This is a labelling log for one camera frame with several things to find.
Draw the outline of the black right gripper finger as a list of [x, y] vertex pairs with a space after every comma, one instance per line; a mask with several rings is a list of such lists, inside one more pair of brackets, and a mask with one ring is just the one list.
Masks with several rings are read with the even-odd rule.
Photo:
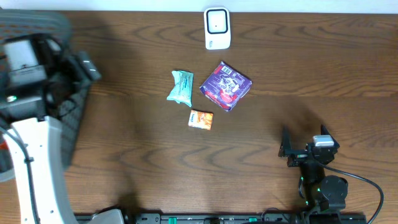
[[331, 135], [329, 130], [327, 130], [327, 128], [324, 124], [321, 125], [320, 130], [321, 130], [321, 135], [330, 135], [333, 138], [333, 140], [335, 142], [335, 145], [333, 146], [334, 148], [340, 147], [340, 144], [335, 140], [335, 138]]
[[282, 142], [280, 144], [280, 149], [278, 156], [279, 157], [289, 157], [292, 151], [291, 141], [290, 141], [290, 133], [286, 127], [282, 129]]

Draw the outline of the purple pink pad package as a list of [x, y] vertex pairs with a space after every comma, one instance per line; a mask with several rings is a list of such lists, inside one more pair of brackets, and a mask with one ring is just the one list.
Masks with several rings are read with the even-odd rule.
[[221, 61], [200, 86], [200, 91], [223, 110], [231, 111], [251, 87], [248, 77]]

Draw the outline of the small orange snack packet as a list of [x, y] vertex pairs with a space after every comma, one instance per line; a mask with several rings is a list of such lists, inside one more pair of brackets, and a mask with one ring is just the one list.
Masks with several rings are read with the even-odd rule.
[[191, 110], [188, 125], [193, 128], [210, 130], [213, 123], [213, 113]]

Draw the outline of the teal wipes packet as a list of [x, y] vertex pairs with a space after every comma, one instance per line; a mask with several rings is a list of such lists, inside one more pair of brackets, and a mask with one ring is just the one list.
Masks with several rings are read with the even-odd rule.
[[184, 103], [192, 107], [192, 90], [194, 74], [182, 70], [172, 71], [175, 86], [167, 97], [169, 101]]

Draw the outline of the red orange snack bag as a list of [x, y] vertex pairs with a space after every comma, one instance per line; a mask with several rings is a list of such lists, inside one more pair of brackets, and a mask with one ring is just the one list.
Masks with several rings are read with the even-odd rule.
[[8, 146], [7, 146], [7, 144], [6, 144], [6, 141], [2, 141], [2, 142], [0, 143], [0, 149], [1, 149], [1, 150], [8, 150]]

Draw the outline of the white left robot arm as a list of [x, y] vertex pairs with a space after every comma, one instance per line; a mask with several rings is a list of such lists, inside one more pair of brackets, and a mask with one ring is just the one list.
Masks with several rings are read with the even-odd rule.
[[76, 223], [64, 178], [85, 100], [99, 74], [50, 34], [5, 40], [1, 134], [11, 155], [22, 223]]

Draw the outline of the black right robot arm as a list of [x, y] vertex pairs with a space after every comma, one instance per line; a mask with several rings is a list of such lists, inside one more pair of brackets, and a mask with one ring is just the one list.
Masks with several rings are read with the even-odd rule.
[[334, 160], [340, 145], [321, 126], [321, 134], [315, 135], [305, 149], [294, 149], [289, 130], [282, 130], [279, 157], [287, 158], [288, 167], [298, 167], [299, 195], [305, 199], [306, 208], [291, 214], [289, 223], [341, 223], [340, 211], [346, 207], [348, 182], [336, 175], [326, 175], [325, 167]]

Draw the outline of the white barcode scanner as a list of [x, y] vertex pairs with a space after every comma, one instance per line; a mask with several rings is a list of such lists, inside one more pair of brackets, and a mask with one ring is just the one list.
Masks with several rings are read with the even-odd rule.
[[206, 49], [228, 49], [231, 45], [231, 21], [227, 8], [210, 7], [204, 11], [203, 20]]

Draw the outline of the grey plastic basket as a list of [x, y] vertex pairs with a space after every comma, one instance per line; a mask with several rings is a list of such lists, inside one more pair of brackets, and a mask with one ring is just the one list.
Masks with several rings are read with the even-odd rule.
[[[1, 10], [1, 42], [14, 35], [18, 37], [34, 33], [51, 34], [67, 47], [72, 39], [71, 24], [65, 16], [59, 13], [17, 9]], [[86, 52], [79, 52], [71, 56], [70, 71], [80, 79], [76, 83], [78, 89], [58, 107], [58, 115], [63, 124], [61, 158], [64, 170], [67, 170], [72, 164], [90, 86], [101, 78], [98, 74], [90, 75], [83, 68], [83, 64], [79, 60], [86, 56]]]

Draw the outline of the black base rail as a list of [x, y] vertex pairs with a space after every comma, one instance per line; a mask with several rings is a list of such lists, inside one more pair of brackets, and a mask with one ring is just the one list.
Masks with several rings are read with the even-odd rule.
[[242, 224], [242, 223], [283, 223], [283, 224], [366, 224], [361, 214], [324, 213], [311, 215], [287, 213], [278, 208], [268, 208], [262, 213], [252, 214], [164, 214], [159, 212], [132, 214], [121, 210], [122, 222], [133, 224]]

